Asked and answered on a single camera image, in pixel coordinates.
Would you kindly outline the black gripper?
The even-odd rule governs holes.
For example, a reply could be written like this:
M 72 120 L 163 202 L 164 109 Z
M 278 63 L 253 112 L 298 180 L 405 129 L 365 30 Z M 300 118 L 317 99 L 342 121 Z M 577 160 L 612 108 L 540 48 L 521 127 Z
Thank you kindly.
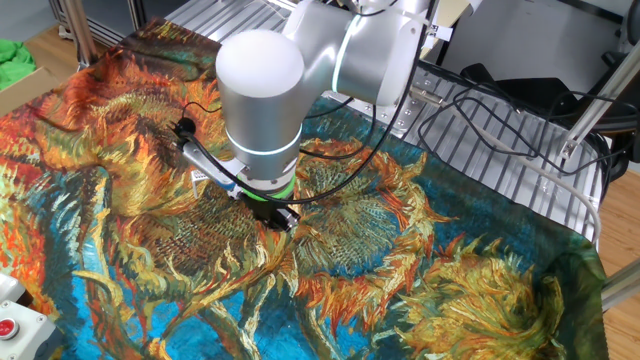
M 273 201 L 261 201 L 242 194 L 240 199 L 251 210 L 254 217 L 265 225 L 273 225 L 279 231 L 290 231 L 298 225 L 300 215 L 288 205 Z

